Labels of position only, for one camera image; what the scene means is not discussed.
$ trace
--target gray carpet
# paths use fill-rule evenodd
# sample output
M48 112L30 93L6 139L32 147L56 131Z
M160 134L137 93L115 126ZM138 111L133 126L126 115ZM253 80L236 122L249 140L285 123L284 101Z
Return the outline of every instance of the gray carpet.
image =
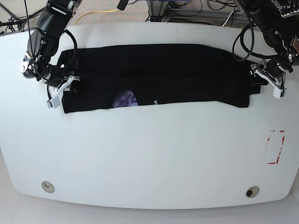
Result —
M206 0L202 1L202 9L209 10ZM45 6L47 0L27 0L28 13L34 13L38 9ZM88 13L93 11L106 11L116 9L119 0L83 0L77 14L72 18L70 25L74 25L76 20ZM1 0L1 3L10 10L16 17L22 17L26 15L24 0ZM215 2L210 2L210 5L214 8L220 8L222 5ZM192 0L192 2L184 8L187 9L198 9L201 8L200 0ZM232 7L225 7L222 11L231 12L233 11ZM100 22L144 22L148 17L148 7L146 1L140 0L133 5L128 5L125 11L116 11L113 13L102 13L102 14L90 14L83 17L78 24L87 24L87 23L100 23ZM7 22L9 19L8 14L0 8L0 21ZM30 26L35 27L38 17L30 20ZM214 25L221 25L222 21L207 21L207 20L198 20L206 21ZM4 27L0 28L0 32L5 30Z

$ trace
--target black cloth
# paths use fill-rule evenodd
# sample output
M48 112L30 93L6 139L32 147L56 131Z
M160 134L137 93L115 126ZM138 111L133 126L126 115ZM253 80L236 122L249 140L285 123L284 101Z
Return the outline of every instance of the black cloth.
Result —
M73 50L62 52L67 65ZM197 44L121 45L78 49L75 71L81 81L62 99L65 113L112 108L119 91L131 90L139 105L219 101L248 107L252 62L236 62L230 52Z

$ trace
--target metal frame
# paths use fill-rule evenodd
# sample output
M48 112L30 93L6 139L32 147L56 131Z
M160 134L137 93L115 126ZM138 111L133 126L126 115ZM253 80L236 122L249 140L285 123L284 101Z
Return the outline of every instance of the metal frame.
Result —
M16 18L10 11L8 11L1 3L0 3L0 8L2 8L8 15L10 15L10 19L8 22L0 22L0 25L2 26L14 26L14 25L17 25L18 26L18 30L16 31L13 31L13 32L10 32L10 33L7 33L7 34L1 34L0 36L3 36L3 35L8 35L8 34L14 34L14 33L19 33L19 32L23 32L24 31L24 27L25 27L25 24L27 23L27 19L23 19L23 20L20 20L18 18ZM37 14L39 14L40 12L42 12L44 10L44 7L37 10L35 13L29 15L29 19L32 19L33 17L35 17Z
M168 5L169 2L170 0L167 1L147 0L151 21L161 22L162 21L161 18L164 16L165 16L165 19L163 20L164 22L168 22L170 19L210 19L210 20L225 21L230 14L230 12L209 11L209 10L201 10L201 12L199 12L199 10L171 8L170 5ZM165 10L167 6L168 6L168 12L165 14ZM244 14L240 14L240 13L234 14L234 21L248 23L247 17Z

